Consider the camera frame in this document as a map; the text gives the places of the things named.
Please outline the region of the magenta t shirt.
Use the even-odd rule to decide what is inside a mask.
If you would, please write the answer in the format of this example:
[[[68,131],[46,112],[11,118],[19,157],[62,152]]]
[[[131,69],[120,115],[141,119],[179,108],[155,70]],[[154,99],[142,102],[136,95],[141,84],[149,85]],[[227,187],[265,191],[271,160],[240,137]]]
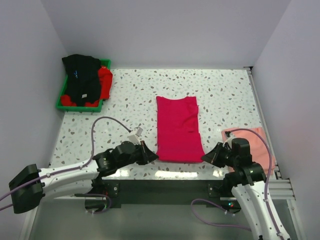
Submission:
[[[205,155],[199,131],[195,96],[156,97],[158,159],[168,163],[198,164]]]

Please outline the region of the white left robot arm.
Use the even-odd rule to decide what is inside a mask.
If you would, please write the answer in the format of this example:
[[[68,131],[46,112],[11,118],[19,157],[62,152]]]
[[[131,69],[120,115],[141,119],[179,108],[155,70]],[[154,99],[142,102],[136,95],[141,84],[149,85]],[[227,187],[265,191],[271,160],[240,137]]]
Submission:
[[[144,141],[139,144],[124,141],[115,148],[98,153],[87,162],[56,168],[27,165],[8,185],[13,212],[26,213],[36,208],[42,199],[61,197],[63,194],[85,194],[87,191],[92,196],[99,196],[104,184],[97,179],[113,175],[128,165],[147,165],[158,158]],[[88,181],[86,191],[80,189],[84,181]]]

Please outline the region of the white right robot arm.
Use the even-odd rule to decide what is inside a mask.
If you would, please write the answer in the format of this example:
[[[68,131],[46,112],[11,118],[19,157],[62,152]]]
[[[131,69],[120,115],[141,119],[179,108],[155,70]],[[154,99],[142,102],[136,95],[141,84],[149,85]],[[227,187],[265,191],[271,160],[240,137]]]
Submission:
[[[253,161],[250,143],[233,138],[230,143],[218,142],[201,159],[218,168],[233,168],[225,175],[219,191],[235,197],[255,240],[290,240],[269,191],[269,179],[262,166]]]

